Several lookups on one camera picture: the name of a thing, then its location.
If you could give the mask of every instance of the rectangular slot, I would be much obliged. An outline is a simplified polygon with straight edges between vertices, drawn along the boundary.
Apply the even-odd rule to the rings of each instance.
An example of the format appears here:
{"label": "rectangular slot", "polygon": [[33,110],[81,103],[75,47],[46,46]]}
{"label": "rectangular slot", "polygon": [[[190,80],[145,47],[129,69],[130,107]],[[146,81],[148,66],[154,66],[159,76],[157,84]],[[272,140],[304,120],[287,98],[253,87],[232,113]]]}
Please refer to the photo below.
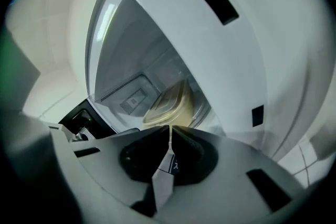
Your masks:
{"label": "rectangular slot", "polygon": [[263,170],[254,169],[246,174],[273,212],[291,201],[291,198]]}
{"label": "rectangular slot", "polygon": [[205,0],[223,25],[239,17],[229,0]]}
{"label": "rectangular slot", "polygon": [[252,109],[252,126],[261,125],[264,122],[264,105]]}
{"label": "rectangular slot", "polygon": [[77,158],[88,156],[94,153],[100,152],[100,150],[97,147],[91,147],[91,148],[86,148],[85,150],[79,150],[75,151],[75,156]]}

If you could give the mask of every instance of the metal grille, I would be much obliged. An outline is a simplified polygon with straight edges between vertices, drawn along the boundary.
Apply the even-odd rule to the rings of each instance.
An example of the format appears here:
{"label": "metal grille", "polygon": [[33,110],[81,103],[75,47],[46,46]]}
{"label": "metal grille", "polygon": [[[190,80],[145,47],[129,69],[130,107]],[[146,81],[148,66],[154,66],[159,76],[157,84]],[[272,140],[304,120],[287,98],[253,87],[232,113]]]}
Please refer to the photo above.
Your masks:
{"label": "metal grille", "polygon": [[83,127],[83,128],[79,131],[79,133],[80,133],[80,134],[84,134],[84,135],[86,135],[87,138],[88,138],[89,140],[94,140],[94,139],[96,139],[96,138],[90,133],[90,131],[89,131],[88,129],[86,129],[85,127]]}
{"label": "metal grille", "polygon": [[140,88],[123,101],[120,106],[130,115],[146,97],[147,94]]}

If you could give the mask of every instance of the vent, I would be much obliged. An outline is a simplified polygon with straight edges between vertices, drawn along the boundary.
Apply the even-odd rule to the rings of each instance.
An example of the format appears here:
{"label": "vent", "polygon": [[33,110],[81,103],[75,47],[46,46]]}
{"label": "vent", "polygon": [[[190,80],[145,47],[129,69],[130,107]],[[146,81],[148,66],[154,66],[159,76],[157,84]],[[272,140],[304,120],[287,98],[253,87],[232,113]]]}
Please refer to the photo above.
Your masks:
{"label": "vent", "polygon": [[223,25],[239,17],[229,0],[205,0]]}
{"label": "vent", "polygon": [[112,92],[110,92],[109,94],[107,94],[106,96],[104,96],[103,98],[101,98],[100,102],[104,101],[106,98],[110,97],[115,92],[119,91],[122,87],[126,86],[127,84],[131,83],[133,80],[135,80],[135,79],[137,79],[139,77],[144,77],[150,84],[152,84],[145,75],[140,74],[140,75],[136,76],[135,78],[129,80],[128,82],[124,83],[123,85],[119,86],[118,88],[116,88],[115,90],[113,90]]}
{"label": "vent", "polygon": [[130,115],[146,97],[147,94],[142,89],[138,89],[123,101],[120,106],[128,115]]}
{"label": "vent", "polygon": [[81,136],[85,135],[86,138],[87,138],[87,140],[94,140],[94,139],[96,139],[96,138],[90,133],[90,131],[89,131],[88,129],[86,129],[86,127],[83,127],[83,128],[79,131],[79,133],[81,134]]}
{"label": "vent", "polygon": [[261,125],[264,122],[264,105],[252,109],[252,126]]}

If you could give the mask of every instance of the black opening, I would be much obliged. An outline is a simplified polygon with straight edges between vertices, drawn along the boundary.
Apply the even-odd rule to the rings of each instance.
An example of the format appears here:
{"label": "black opening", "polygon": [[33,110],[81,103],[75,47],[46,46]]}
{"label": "black opening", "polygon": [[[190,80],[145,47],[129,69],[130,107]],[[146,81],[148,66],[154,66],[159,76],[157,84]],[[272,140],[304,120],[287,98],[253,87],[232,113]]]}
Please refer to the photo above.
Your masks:
{"label": "black opening", "polygon": [[255,169],[246,174],[273,212],[291,201],[291,198],[263,170]]}
{"label": "black opening", "polygon": [[85,150],[75,151],[75,155],[76,155],[77,158],[80,158],[80,157],[91,155],[91,154],[97,153],[97,152],[100,152],[99,148],[91,147],[91,148],[86,148]]}
{"label": "black opening", "polygon": [[264,105],[252,109],[252,125],[253,127],[261,125],[264,122]]}
{"label": "black opening", "polygon": [[229,0],[205,0],[223,25],[239,17]]}
{"label": "black opening", "polygon": [[96,113],[88,100],[81,102],[59,123],[73,134],[78,134],[85,127],[96,139],[115,134],[115,131]]}

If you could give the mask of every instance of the beige container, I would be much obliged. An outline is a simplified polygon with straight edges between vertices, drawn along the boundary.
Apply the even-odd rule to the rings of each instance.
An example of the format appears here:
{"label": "beige container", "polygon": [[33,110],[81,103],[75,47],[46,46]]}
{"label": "beige container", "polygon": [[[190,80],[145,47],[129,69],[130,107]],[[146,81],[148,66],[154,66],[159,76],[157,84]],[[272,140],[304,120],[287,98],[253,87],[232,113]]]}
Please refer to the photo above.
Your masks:
{"label": "beige container", "polygon": [[187,80],[179,81],[160,94],[143,118],[145,129],[160,125],[188,127],[193,118],[193,96]]}

